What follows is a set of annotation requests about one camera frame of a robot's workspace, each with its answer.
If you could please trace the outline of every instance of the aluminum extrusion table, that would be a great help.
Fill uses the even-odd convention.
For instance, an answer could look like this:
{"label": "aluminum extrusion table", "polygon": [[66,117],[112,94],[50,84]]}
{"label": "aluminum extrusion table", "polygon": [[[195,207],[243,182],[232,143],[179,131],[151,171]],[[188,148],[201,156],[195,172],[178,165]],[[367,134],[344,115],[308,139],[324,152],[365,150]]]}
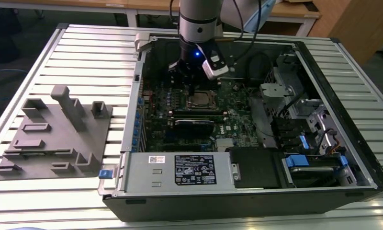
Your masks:
{"label": "aluminum extrusion table", "polygon": [[[55,30],[0,118],[0,161],[22,120],[22,102],[26,98],[40,98],[44,103],[55,103],[48,96],[50,89],[54,84],[64,84],[71,97],[82,104],[103,101],[112,105],[102,163],[118,163],[135,65],[132,41],[138,32],[175,33],[88,25],[67,25]],[[304,42],[383,166],[383,95],[341,44],[325,38],[275,35],[259,38]],[[98,183],[98,178],[0,181],[0,229],[276,230],[288,226],[291,230],[383,230],[383,198],[348,204],[321,215],[123,223],[102,203]],[[112,188],[114,180],[107,180],[104,187]]]}

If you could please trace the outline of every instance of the white label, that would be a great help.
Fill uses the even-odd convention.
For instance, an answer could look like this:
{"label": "white label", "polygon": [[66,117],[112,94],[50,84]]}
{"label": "white label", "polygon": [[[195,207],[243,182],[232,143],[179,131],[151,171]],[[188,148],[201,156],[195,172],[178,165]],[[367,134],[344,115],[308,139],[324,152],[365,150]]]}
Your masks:
{"label": "white label", "polygon": [[164,156],[148,156],[148,164],[164,164]]}
{"label": "white label", "polygon": [[311,14],[305,14],[304,17],[305,17],[305,18],[319,18],[317,15],[311,15]]}
{"label": "white label", "polygon": [[112,7],[123,7],[123,5],[122,4],[104,4],[106,6],[112,6]]}

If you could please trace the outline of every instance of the gray carpet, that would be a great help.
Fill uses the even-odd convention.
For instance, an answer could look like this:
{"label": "gray carpet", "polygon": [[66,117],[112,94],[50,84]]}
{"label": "gray carpet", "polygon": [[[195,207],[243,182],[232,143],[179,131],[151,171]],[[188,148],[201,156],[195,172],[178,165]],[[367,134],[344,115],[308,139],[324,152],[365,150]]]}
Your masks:
{"label": "gray carpet", "polygon": [[[108,26],[127,24],[124,15],[111,13],[44,11],[43,14],[44,18],[38,19],[32,10],[18,11],[17,17],[22,25],[22,32],[13,36],[13,40],[20,56],[13,62],[0,64],[0,69],[22,69],[24,71],[30,69],[58,23]],[[152,21],[144,16],[140,16],[139,19],[140,27],[172,28],[166,16]],[[372,57],[363,69],[383,93],[383,58],[379,54]],[[0,72],[0,116],[22,80],[23,74],[19,72]]]}

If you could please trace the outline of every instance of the warning label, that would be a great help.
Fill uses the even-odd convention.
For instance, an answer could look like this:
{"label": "warning label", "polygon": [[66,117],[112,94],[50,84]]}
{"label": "warning label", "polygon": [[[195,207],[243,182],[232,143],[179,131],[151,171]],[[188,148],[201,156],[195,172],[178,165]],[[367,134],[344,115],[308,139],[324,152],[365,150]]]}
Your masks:
{"label": "warning label", "polygon": [[216,184],[212,155],[174,156],[176,185]]}

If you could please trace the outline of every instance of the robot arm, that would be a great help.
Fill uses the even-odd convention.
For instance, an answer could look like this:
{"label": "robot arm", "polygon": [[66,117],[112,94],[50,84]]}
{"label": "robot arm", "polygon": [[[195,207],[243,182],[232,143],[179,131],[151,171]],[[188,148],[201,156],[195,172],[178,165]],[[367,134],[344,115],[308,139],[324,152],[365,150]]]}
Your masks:
{"label": "robot arm", "polygon": [[195,53],[204,57],[201,69],[209,80],[228,72],[224,58],[213,41],[220,0],[180,0],[179,2],[179,46],[180,59],[198,62]]}
{"label": "robot arm", "polygon": [[[241,30],[255,33],[271,12],[275,0],[260,0],[259,13],[257,0],[236,0],[241,15]],[[228,67],[219,48],[213,41],[216,20],[240,27],[236,7],[232,0],[180,0],[179,2],[179,61],[186,64],[200,65],[208,80],[213,80],[228,72]]]}

